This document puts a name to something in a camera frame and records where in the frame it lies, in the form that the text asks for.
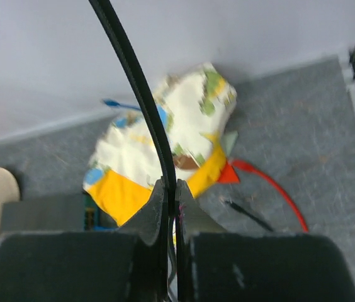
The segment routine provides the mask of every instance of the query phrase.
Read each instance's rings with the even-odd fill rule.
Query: black cable
[[[89,2],[115,49],[121,66],[130,82],[152,140],[154,141],[166,188],[170,196],[174,196],[176,190],[176,174],[171,148],[169,147],[165,129],[159,117],[151,90],[134,53],[133,47],[109,0],[89,0]]]
[[[232,202],[232,201],[225,201],[225,203],[227,205],[229,205],[232,209],[234,209],[235,211],[246,215],[247,217],[249,217],[251,220],[253,220],[254,222],[256,222],[260,227],[262,227],[263,229],[265,229],[266,231],[269,232],[274,232],[274,229],[272,228],[271,225],[269,225],[267,222],[265,222],[264,220],[254,216],[251,212],[243,209],[241,206],[239,206],[238,204]]]
[[[175,297],[175,295],[173,295],[172,292],[168,291],[168,297],[167,300],[169,302],[178,302],[178,299]]]
[[[171,285],[178,268],[178,265],[176,263],[175,247],[173,245],[173,222],[174,222],[174,218],[171,217],[169,219],[168,228],[167,228],[167,254],[171,260],[171,273],[169,274],[169,277],[167,279],[168,287]]]

